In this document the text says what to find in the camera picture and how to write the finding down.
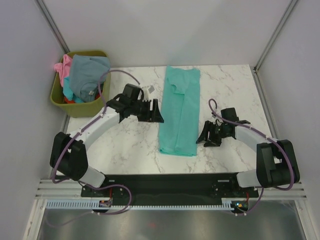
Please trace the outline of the teal t shirt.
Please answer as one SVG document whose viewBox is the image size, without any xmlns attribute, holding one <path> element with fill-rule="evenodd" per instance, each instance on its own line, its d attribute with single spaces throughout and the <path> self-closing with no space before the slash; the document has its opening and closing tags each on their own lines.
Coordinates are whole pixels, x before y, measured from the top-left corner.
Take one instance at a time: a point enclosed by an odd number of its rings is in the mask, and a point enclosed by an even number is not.
<svg viewBox="0 0 320 240">
<path fill-rule="evenodd" d="M 200 77 L 196 68 L 167 66 L 161 102 L 164 123 L 159 125 L 159 151 L 167 155 L 197 155 L 200 115 Z"/>
</svg>

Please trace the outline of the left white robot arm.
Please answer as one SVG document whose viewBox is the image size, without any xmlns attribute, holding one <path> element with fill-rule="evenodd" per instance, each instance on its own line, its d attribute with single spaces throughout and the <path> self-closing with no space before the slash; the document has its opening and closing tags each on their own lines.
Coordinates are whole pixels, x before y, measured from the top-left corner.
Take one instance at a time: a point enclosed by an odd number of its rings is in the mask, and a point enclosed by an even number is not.
<svg viewBox="0 0 320 240">
<path fill-rule="evenodd" d="M 150 99 L 154 90 L 152 85 L 139 87 L 128 83 L 87 124 L 71 133 L 59 132 L 54 137 L 49 162 L 53 168 L 52 182 L 62 182 L 56 179 L 60 172 L 66 180 L 84 183 L 99 197 L 106 196 L 110 185 L 102 172 L 89 165 L 87 150 L 103 133 L 129 116 L 136 116 L 140 122 L 163 123 L 158 99 Z"/>
</svg>

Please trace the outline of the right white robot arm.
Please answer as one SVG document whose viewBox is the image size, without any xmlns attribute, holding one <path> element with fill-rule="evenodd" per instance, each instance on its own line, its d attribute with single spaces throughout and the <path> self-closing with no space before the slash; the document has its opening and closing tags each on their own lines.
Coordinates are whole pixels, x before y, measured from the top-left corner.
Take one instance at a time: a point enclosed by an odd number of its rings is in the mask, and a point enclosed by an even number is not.
<svg viewBox="0 0 320 240">
<path fill-rule="evenodd" d="M 207 120 L 196 143 L 204 147 L 219 147 L 222 139 L 238 140 L 256 153 L 256 168 L 238 172 L 236 180 L 229 184 L 235 197 L 242 196 L 248 187 L 279 188 L 300 181 L 300 172 L 293 144 L 285 139 L 267 137 L 251 126 L 247 120 L 239 120 L 235 108 L 220 111 L 221 123 Z"/>
</svg>

